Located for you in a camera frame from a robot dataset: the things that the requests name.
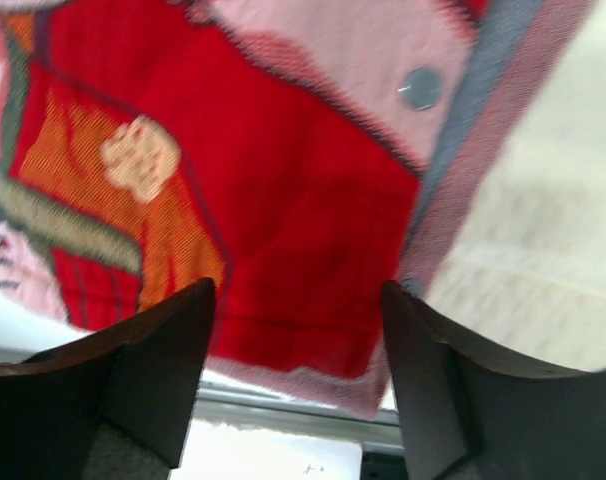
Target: gray snap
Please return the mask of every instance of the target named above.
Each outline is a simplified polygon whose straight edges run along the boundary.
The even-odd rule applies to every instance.
[[[428,67],[418,68],[410,72],[405,79],[399,93],[403,101],[414,110],[427,110],[432,108],[441,99],[443,91],[443,78],[436,70]]]

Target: folded cloth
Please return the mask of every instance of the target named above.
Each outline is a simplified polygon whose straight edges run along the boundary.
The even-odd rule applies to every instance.
[[[496,0],[456,99],[486,2],[176,3],[0,0],[0,292],[97,330],[212,277],[210,367],[371,416],[380,285],[411,216],[398,275],[429,283],[448,246],[423,232],[467,165],[439,160],[443,125],[466,81],[505,70],[483,63],[483,29],[513,19],[485,48],[518,52],[506,71],[534,55],[520,74],[535,79],[589,2]],[[503,83],[473,92],[483,113],[464,130],[536,86]]]

